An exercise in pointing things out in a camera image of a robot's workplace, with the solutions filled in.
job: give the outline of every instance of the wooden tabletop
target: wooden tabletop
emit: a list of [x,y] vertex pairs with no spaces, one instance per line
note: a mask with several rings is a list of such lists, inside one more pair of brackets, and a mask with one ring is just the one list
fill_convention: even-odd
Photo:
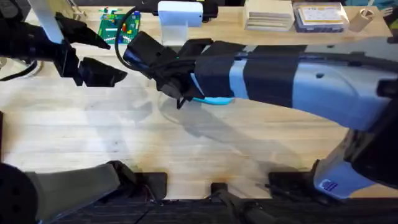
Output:
[[[98,7],[83,9],[97,20],[88,23],[98,24]],[[236,11],[222,7],[220,15],[228,10]],[[144,16],[142,30],[158,35],[155,20]],[[220,20],[228,24],[222,16]],[[234,40],[233,33],[228,35]],[[115,56],[100,55],[94,47],[77,51],[84,55],[85,49],[97,51],[93,58],[129,75],[115,88],[77,87],[44,63],[35,77],[0,82],[4,162],[54,172],[121,160],[134,170],[167,172],[169,199],[203,198],[212,182],[227,182],[241,197],[268,198],[263,186],[269,171],[309,170],[347,131],[302,111],[249,100],[236,99],[228,106],[191,102],[177,110],[175,100]],[[353,197],[398,197],[398,191],[375,185]]]

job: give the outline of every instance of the cable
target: cable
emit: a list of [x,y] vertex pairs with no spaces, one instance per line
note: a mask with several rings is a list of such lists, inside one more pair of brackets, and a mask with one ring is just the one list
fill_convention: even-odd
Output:
[[131,14],[135,11],[138,11],[139,7],[133,7],[132,9],[130,9],[122,18],[121,22],[118,25],[118,29],[116,30],[116,35],[115,35],[115,40],[114,40],[114,50],[116,52],[116,56],[119,59],[119,61],[127,68],[130,68],[131,70],[135,70],[130,64],[128,64],[123,58],[122,56],[120,56],[120,52],[119,52],[119,36],[120,36],[120,31],[122,29],[123,24],[125,23],[125,21],[127,20],[128,17],[131,16]]
[[23,76],[29,74],[31,71],[33,71],[36,67],[37,67],[37,61],[34,60],[25,70],[15,73],[15,74],[12,74],[12,75],[9,75],[9,76],[6,76],[4,78],[0,78],[0,82],[5,82],[8,80],[18,78],[18,77],[23,77]]
[[147,210],[134,222],[134,224],[138,224],[150,211],[152,211],[153,209],[155,209],[157,206],[163,205],[162,202],[159,203],[159,202],[157,201],[157,199],[156,199],[156,197],[155,197],[153,191],[150,189],[150,187],[149,187],[147,184],[145,184],[144,187],[145,187],[144,190],[145,190],[146,192],[148,192],[149,195],[150,195],[150,197],[152,197],[152,199],[154,200],[155,205],[154,205],[153,207],[151,207],[151,208],[148,208],[148,209],[147,209]]
[[152,208],[148,208],[135,222],[134,224],[138,224],[150,211],[155,209],[156,205],[153,206]]

